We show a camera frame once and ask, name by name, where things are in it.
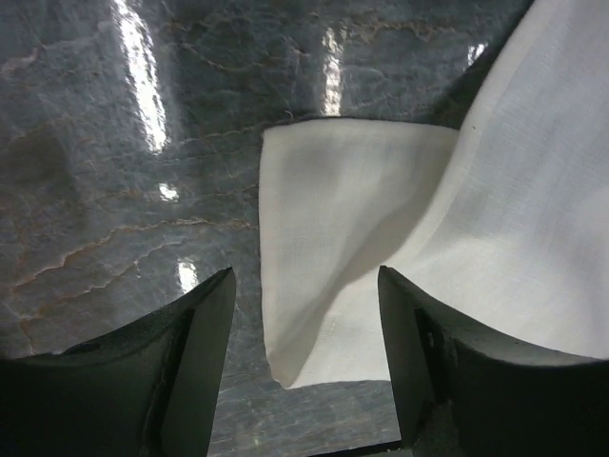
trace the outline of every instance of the black object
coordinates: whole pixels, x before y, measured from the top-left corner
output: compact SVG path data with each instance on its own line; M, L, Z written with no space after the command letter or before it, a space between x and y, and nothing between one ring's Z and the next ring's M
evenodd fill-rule
M493 330L390 268L379 297L404 447L450 402L468 457L609 455L609 362Z
M60 355L0 362L0 454L206 455L235 300L232 270Z

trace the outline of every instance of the white cloth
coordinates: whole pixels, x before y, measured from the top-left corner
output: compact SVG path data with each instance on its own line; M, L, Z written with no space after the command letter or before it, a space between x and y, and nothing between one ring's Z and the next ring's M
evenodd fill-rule
M609 2L538 0L460 132L265 133L265 346L284 387L386 380L379 265L522 340L609 358Z

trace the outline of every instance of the fabric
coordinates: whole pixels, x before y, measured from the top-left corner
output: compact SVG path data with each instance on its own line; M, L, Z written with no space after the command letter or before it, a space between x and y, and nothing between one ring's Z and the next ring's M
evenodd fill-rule
M462 129L265 133L265 346L284 387L386 380L379 265L499 331L609 358L609 2L538 0Z

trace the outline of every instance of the cloth fold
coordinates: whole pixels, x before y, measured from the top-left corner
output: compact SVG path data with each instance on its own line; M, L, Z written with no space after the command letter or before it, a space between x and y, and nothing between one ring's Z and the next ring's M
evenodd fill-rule
M609 3L538 0L456 132L265 133L265 346L284 387L388 379L379 265L522 340L609 358Z

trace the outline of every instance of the dark table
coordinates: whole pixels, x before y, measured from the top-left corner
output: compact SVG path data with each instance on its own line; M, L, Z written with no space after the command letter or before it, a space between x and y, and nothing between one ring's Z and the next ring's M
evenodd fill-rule
M270 377L261 132L339 115L458 128L530 3L0 3L0 352L61 351L233 266L210 455L398 439L388 383Z

